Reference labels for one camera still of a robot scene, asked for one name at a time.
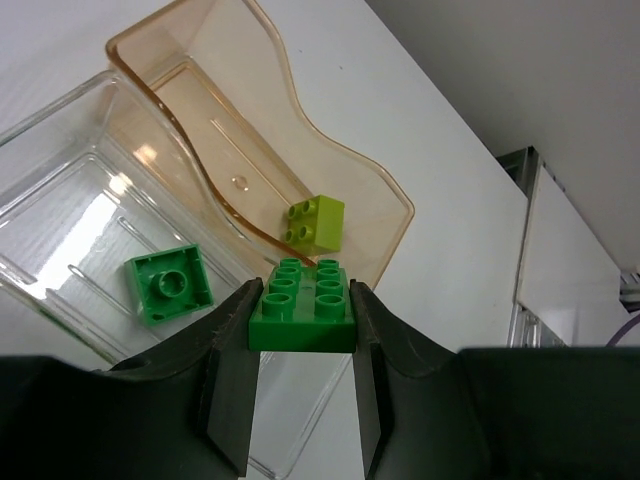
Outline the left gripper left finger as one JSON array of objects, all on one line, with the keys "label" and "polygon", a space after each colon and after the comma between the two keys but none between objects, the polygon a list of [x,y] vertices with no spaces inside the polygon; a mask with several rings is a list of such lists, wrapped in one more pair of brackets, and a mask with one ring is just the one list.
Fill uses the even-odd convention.
[{"label": "left gripper left finger", "polygon": [[246,474],[263,291],[245,282],[184,330],[107,371],[1,360],[5,479],[238,479]]}]

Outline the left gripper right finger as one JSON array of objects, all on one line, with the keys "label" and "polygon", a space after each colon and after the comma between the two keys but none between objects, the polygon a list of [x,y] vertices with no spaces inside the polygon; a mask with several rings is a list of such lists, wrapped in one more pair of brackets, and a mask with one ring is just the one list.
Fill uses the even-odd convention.
[{"label": "left gripper right finger", "polygon": [[350,284],[369,479],[635,479],[635,348],[451,352]]}]

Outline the dark green square lego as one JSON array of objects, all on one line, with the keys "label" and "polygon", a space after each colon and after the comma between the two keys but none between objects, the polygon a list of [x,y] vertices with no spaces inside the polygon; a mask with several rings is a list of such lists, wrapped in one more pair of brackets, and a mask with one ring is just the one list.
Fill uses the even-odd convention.
[{"label": "dark green square lego", "polygon": [[196,244],[131,258],[124,263],[124,275],[136,315],[147,326],[214,305]]}]

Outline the green lego plate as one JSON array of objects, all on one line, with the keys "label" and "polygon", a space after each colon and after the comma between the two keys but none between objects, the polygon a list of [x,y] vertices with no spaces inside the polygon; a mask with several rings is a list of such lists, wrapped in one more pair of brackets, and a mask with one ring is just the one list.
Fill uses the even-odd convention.
[{"label": "green lego plate", "polygon": [[344,268],[335,259],[306,266],[284,258],[249,320],[248,346],[259,352],[349,354],[357,329]]}]

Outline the lime green square lego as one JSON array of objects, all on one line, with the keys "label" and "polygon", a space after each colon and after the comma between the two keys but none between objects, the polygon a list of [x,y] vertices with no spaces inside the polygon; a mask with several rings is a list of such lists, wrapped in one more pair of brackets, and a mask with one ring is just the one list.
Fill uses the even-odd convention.
[{"label": "lime green square lego", "polygon": [[339,252],[344,211],[342,201],[325,195],[291,205],[286,212],[284,243],[307,257]]}]

